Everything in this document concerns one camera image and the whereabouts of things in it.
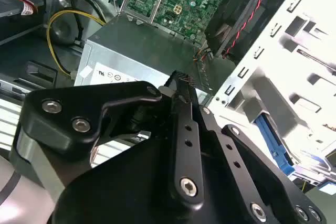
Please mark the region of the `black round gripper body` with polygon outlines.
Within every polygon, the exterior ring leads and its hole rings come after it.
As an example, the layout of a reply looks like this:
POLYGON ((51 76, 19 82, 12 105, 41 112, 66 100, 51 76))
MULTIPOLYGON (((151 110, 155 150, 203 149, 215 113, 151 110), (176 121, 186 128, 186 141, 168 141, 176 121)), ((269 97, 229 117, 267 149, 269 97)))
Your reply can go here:
POLYGON ((170 144, 138 144, 77 177, 53 223, 252 223, 219 160, 202 153, 204 203, 192 211, 169 192, 170 144))

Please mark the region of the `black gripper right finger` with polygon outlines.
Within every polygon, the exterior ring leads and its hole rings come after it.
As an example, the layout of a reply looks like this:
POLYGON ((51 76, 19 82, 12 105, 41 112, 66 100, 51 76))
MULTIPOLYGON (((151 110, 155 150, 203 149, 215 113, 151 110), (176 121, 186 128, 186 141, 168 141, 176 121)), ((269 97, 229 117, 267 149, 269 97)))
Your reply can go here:
POLYGON ((187 223, 326 223, 322 211, 237 127, 219 127, 183 77, 187 223))

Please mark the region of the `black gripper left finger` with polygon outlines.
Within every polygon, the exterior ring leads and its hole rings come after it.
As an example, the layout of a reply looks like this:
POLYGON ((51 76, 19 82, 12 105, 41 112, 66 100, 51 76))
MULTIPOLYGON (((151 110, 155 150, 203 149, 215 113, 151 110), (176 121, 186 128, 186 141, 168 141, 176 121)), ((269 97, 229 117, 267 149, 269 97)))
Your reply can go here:
POLYGON ((170 144, 169 192, 183 205, 183 77, 45 89, 25 98, 18 154, 57 202, 77 177, 130 148, 170 144))

